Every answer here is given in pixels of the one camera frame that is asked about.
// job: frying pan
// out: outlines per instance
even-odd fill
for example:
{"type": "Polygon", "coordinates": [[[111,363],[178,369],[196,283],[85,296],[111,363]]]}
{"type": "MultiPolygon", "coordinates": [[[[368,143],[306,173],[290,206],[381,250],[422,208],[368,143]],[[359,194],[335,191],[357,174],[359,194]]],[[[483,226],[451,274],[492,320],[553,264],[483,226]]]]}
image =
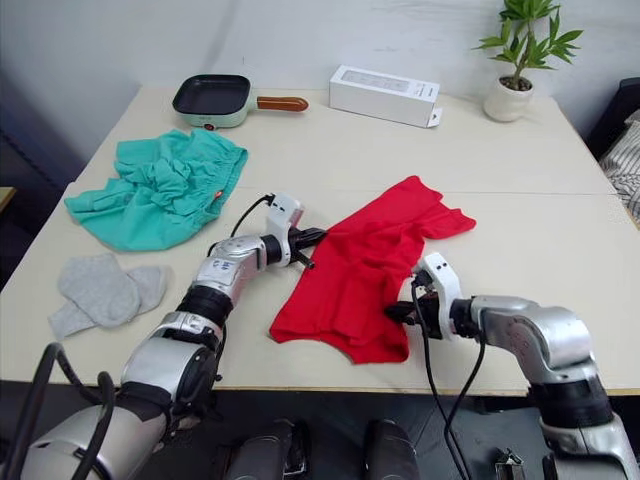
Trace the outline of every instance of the frying pan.
{"type": "Polygon", "coordinates": [[[173,108],[194,127],[207,130],[240,125],[255,109],[301,112],[309,104],[299,97],[258,97],[240,75],[196,75],[182,84],[173,108]]]}

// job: white plant pot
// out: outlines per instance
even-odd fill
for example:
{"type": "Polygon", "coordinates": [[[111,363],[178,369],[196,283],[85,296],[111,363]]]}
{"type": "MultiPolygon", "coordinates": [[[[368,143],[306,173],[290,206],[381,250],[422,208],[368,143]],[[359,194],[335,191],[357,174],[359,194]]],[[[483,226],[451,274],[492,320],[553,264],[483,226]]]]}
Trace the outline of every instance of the white plant pot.
{"type": "Polygon", "coordinates": [[[499,79],[496,79],[484,101],[484,111],[498,122],[513,122],[527,111],[533,90],[533,84],[531,84],[530,90],[524,92],[511,90],[502,85],[499,79]]]}

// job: black cable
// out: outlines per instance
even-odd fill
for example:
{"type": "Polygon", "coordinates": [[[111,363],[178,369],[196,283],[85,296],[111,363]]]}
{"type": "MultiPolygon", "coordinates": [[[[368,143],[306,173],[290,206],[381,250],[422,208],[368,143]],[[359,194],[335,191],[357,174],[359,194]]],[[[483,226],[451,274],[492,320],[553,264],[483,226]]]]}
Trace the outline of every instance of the black cable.
{"type": "MultiPolygon", "coordinates": [[[[97,399],[98,403],[102,403],[102,399],[84,386],[73,371],[73,368],[71,368],[69,360],[64,353],[62,345],[59,343],[50,343],[47,345],[42,357],[40,358],[40,363],[38,364],[36,373],[33,376],[33,381],[31,382],[31,386],[27,393],[27,399],[22,406],[20,417],[18,418],[18,424],[16,426],[15,439],[9,448],[7,461],[5,463],[4,470],[2,471],[2,480],[14,480],[20,478],[20,473],[22,472],[22,467],[24,466],[29,446],[31,445],[31,439],[33,437],[36,421],[38,420],[38,414],[40,413],[40,408],[44,401],[45,389],[49,383],[49,377],[51,376],[53,364],[56,360],[58,361],[58,364],[65,376],[76,388],[78,388],[78,391],[85,399],[89,400],[91,403],[94,403],[97,399]]],[[[112,394],[115,396],[113,382],[111,382],[110,377],[109,382],[112,394]]],[[[110,419],[111,413],[108,415],[107,426],[110,419]]]]}
{"type": "Polygon", "coordinates": [[[82,398],[87,400],[89,403],[92,403],[93,405],[100,405],[101,403],[103,403],[102,399],[98,395],[89,390],[80,381],[80,379],[76,375],[76,372],[73,370],[73,368],[71,368],[71,364],[69,363],[69,359],[64,353],[64,350],[61,349],[58,351],[56,359],[58,360],[58,365],[60,366],[62,373],[64,373],[64,376],[67,377],[69,383],[76,387],[76,390],[78,390],[78,393],[82,396],[82,398]]]}
{"type": "MultiPolygon", "coordinates": [[[[236,222],[235,226],[233,227],[233,230],[231,230],[231,237],[235,237],[236,236],[236,232],[238,231],[238,228],[240,228],[240,225],[242,224],[242,222],[244,221],[245,218],[247,218],[247,215],[249,215],[254,208],[256,208],[258,205],[260,205],[262,202],[267,202],[267,204],[271,205],[271,202],[273,202],[273,199],[275,198],[274,194],[268,194],[268,195],[263,195],[262,197],[260,197],[258,200],[256,200],[255,202],[253,202],[253,204],[247,208],[245,210],[245,212],[242,214],[242,216],[240,217],[240,219],[236,222]]],[[[216,244],[212,244],[209,247],[209,250],[207,250],[207,257],[211,256],[211,252],[213,251],[213,247],[215,247],[216,244]]]]}
{"type": "MultiPolygon", "coordinates": [[[[429,349],[429,331],[428,331],[427,323],[425,322],[424,317],[422,316],[422,310],[420,309],[420,304],[418,302],[417,287],[418,285],[415,281],[411,282],[411,298],[413,300],[413,305],[418,315],[418,321],[420,322],[420,330],[422,333],[422,343],[424,345],[425,366],[427,368],[427,379],[429,381],[429,388],[431,389],[431,394],[433,396],[433,399],[436,402],[436,406],[440,411],[442,420],[444,420],[446,425],[447,414],[445,413],[444,408],[442,407],[442,403],[440,402],[438,389],[436,388],[436,383],[433,378],[433,370],[431,369],[431,355],[430,355],[430,349],[429,349]]],[[[454,432],[449,431],[448,434],[445,434],[444,440],[447,444],[447,448],[449,449],[449,453],[451,454],[451,459],[453,460],[453,463],[455,464],[456,469],[460,474],[460,477],[463,479],[465,478],[471,479],[466,458],[462,453],[462,449],[460,448],[460,444],[458,443],[458,439],[456,438],[454,432]],[[458,460],[458,456],[462,460],[462,465],[458,460]]]]}
{"type": "Polygon", "coordinates": [[[40,363],[38,364],[36,373],[33,376],[33,381],[29,387],[29,392],[27,393],[27,399],[24,402],[20,417],[18,418],[16,435],[9,448],[8,460],[5,463],[2,473],[3,480],[20,478],[24,461],[27,458],[29,445],[31,444],[33,430],[36,426],[36,420],[38,420],[38,413],[44,400],[44,390],[49,383],[49,375],[51,374],[53,363],[60,348],[62,348],[62,346],[59,343],[51,343],[47,345],[47,348],[42,354],[42,358],[40,358],[40,363]]]}
{"type": "Polygon", "coordinates": [[[116,403],[116,394],[115,388],[113,387],[113,381],[107,372],[100,372],[98,374],[98,387],[102,394],[102,408],[98,415],[98,423],[96,424],[93,435],[91,435],[91,440],[89,440],[89,445],[87,446],[73,477],[71,477],[71,480],[84,480],[87,478],[93,468],[96,458],[98,458],[98,452],[100,452],[100,447],[102,447],[104,437],[107,435],[109,423],[111,423],[111,415],[113,414],[113,408],[116,403]]]}
{"type": "Polygon", "coordinates": [[[476,363],[473,366],[473,370],[471,371],[471,374],[469,374],[469,378],[467,379],[467,382],[464,384],[464,387],[462,387],[462,391],[460,392],[460,395],[458,395],[458,398],[453,404],[453,408],[449,412],[449,417],[447,418],[447,422],[445,423],[445,426],[444,426],[445,438],[447,434],[451,432],[451,424],[453,423],[453,419],[456,416],[456,413],[458,412],[458,408],[460,407],[462,400],[467,394],[469,387],[471,387],[471,384],[475,380],[476,375],[478,375],[478,371],[480,370],[482,361],[484,360],[484,352],[487,346],[487,341],[484,338],[484,335],[482,334],[482,332],[479,333],[479,340],[480,340],[480,351],[478,352],[478,358],[476,359],[476,363]]]}

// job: pan handle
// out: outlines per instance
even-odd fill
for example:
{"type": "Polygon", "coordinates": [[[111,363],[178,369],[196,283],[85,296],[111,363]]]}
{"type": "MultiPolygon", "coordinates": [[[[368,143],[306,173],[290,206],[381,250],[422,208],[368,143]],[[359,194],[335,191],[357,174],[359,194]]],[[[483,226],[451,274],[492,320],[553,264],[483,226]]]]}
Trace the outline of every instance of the pan handle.
{"type": "Polygon", "coordinates": [[[302,112],[309,107],[309,103],[300,97],[258,97],[257,101],[258,108],[261,110],[302,112]]]}

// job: green garment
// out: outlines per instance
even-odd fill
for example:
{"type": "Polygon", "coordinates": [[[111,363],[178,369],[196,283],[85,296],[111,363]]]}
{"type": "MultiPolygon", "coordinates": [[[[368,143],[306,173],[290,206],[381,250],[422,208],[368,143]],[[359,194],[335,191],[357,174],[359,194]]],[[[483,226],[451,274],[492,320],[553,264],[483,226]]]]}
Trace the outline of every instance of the green garment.
{"type": "Polygon", "coordinates": [[[174,130],[153,140],[120,142],[120,178],[64,203],[73,218],[118,250],[164,250],[217,218],[247,151],[207,130],[174,130]]]}

